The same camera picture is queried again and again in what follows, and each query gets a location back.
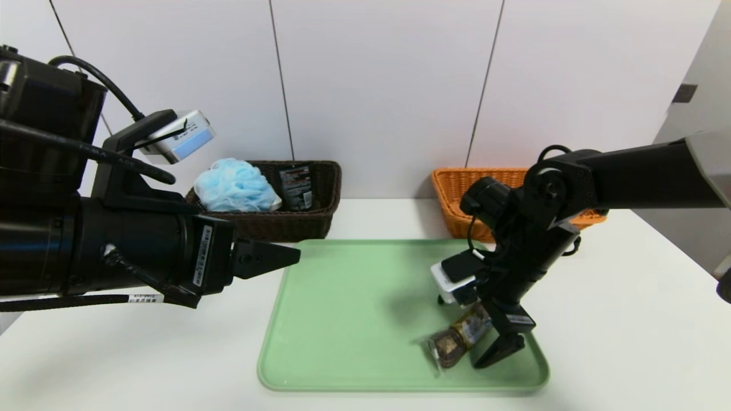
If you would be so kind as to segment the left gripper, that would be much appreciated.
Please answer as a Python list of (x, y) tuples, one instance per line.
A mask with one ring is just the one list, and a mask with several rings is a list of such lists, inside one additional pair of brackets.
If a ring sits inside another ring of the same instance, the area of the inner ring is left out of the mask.
[(163, 303), (195, 309), (233, 276), (252, 279), (300, 262), (301, 250), (259, 240), (235, 242), (230, 222), (190, 204), (160, 209), (81, 203), (77, 293), (151, 287)]

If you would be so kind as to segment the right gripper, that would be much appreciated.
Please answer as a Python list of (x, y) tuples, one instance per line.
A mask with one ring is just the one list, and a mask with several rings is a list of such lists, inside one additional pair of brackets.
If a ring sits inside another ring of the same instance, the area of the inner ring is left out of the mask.
[(494, 255), (486, 263), (487, 279), (481, 284), (481, 304), (501, 334), (473, 360), (475, 369), (489, 368), (525, 348), (525, 338), (519, 333), (530, 332), (536, 323), (521, 306), (521, 299), (579, 236), (575, 226), (555, 226), (548, 231), (514, 232), (496, 240)]

